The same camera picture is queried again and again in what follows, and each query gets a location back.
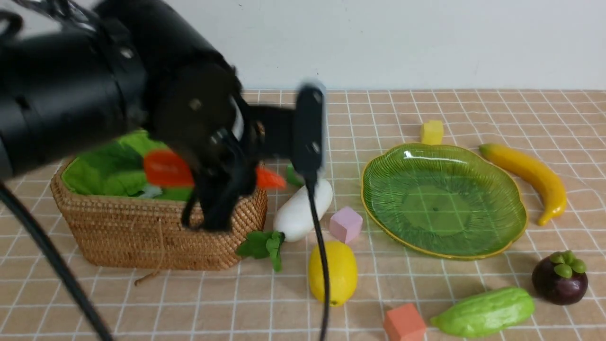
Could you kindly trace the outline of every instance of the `mangosteen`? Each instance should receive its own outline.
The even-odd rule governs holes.
[[[585,262],[572,251],[554,252],[536,265],[532,284],[543,299],[556,305],[572,305],[587,292],[586,270]]]

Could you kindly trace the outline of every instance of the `white radish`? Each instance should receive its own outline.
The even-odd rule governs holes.
[[[318,180],[314,199],[318,218],[321,219],[333,202],[333,188],[328,180]],[[307,187],[303,186],[278,209],[273,230],[284,233],[284,241],[293,242],[305,238],[313,227]]]

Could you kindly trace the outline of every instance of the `basket rim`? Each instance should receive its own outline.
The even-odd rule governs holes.
[[[78,193],[74,193],[70,191],[69,188],[65,185],[62,179],[62,175],[65,170],[72,164],[77,157],[70,158],[65,160],[61,167],[55,172],[53,177],[51,178],[51,191],[53,192],[53,198],[57,202],[58,206],[70,206],[69,202],[72,203],[83,203],[83,202],[91,202],[94,200],[96,205],[101,206],[115,206],[115,205],[130,205],[130,206],[138,206],[140,208],[169,208],[169,209],[182,209],[182,207],[186,204],[185,201],[176,201],[176,200],[166,200],[166,199],[147,199],[147,198],[133,198],[133,197],[112,197],[106,195],[82,195]],[[267,191],[263,188],[257,188],[251,197],[241,197],[239,203],[236,207],[238,207],[241,203],[249,201],[252,197],[256,197],[257,195],[265,195],[267,196]]]

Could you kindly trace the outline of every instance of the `white wall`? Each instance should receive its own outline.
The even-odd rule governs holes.
[[[248,88],[606,89],[604,0],[168,2]]]

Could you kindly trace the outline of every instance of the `pink cube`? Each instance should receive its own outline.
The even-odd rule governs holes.
[[[341,242],[348,244],[362,230],[362,216],[351,207],[346,206],[330,217],[328,230]]]

